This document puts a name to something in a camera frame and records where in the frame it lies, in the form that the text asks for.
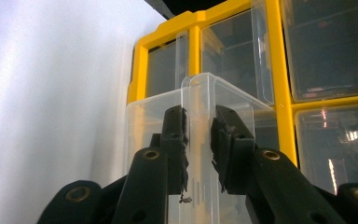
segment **white backdrop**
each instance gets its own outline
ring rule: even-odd
[[[64,185],[122,174],[144,0],[0,1],[0,223],[35,223]]]

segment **yellow storage organizer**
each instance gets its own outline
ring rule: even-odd
[[[283,39],[283,11],[292,1],[266,0],[265,11],[268,24],[268,49],[273,81],[274,106],[277,113],[280,150],[297,164],[295,114],[299,111],[332,106],[358,105],[358,95],[342,98],[295,102],[292,97],[285,43]],[[128,103],[146,97],[147,65],[149,51],[174,40],[178,34],[188,32],[188,75],[201,72],[201,29],[251,8],[250,0],[227,0],[205,11],[186,12],[162,23],[158,29],[144,36],[136,44],[132,80]]]

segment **black object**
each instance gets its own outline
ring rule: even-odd
[[[162,132],[135,154],[128,175],[104,189],[90,181],[65,186],[38,223],[167,223],[168,195],[183,196],[187,185],[185,133],[185,110],[168,109]],[[315,188],[280,151],[258,148],[230,108],[216,107],[211,135],[222,190],[246,195],[254,223],[358,223],[358,184],[340,186],[337,196]]]
[[[186,11],[196,12],[214,7],[226,0],[162,0],[173,15],[179,15]]]

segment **clear plastic bin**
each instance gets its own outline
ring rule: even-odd
[[[337,194],[358,183],[358,106],[298,112],[296,136],[301,171],[313,185]]]
[[[146,97],[180,89],[187,77],[188,34],[182,32],[162,47],[149,50]]]
[[[182,89],[146,98],[127,107],[128,171],[135,152],[148,147],[153,133],[161,133],[165,111],[175,105],[186,109],[189,144],[186,155],[188,192],[192,203],[179,203],[179,195],[169,197],[169,223],[250,223],[244,196],[221,193],[218,174],[212,166],[210,129],[216,105],[234,109],[242,121],[255,134],[261,146],[278,148],[275,111],[251,95],[232,86],[220,77],[200,74],[187,77]],[[273,130],[270,136],[259,138],[257,130]]]
[[[358,0],[284,0],[295,101],[358,95]]]
[[[263,0],[252,9],[201,30],[201,70],[260,101],[274,104]]]

